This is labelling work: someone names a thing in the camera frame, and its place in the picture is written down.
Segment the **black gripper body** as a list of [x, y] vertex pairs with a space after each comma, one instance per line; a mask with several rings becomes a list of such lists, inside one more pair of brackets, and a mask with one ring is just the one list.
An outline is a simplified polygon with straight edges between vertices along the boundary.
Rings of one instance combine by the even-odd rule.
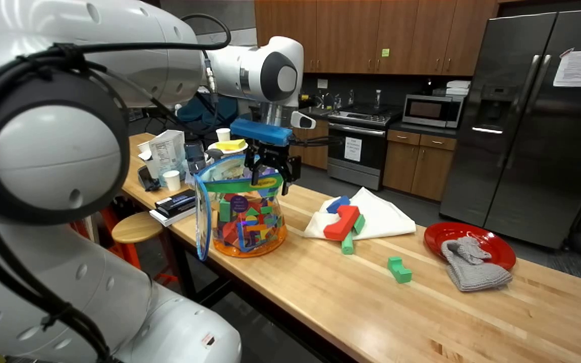
[[283, 194], [289, 194], [289, 186], [300, 177], [300, 158], [289, 153], [289, 146], [266, 146], [251, 141], [245, 148], [243, 166], [251, 170], [251, 184], [257, 186], [263, 167], [273, 167], [283, 177]]

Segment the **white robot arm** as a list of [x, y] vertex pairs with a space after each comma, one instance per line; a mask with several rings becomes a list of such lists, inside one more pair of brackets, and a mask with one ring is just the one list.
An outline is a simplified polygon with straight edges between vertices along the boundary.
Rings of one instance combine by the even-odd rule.
[[305, 48], [204, 42], [146, 0], [0, 0], [0, 354], [240, 363], [240, 332], [74, 232], [129, 170], [127, 118], [197, 89], [292, 107]]

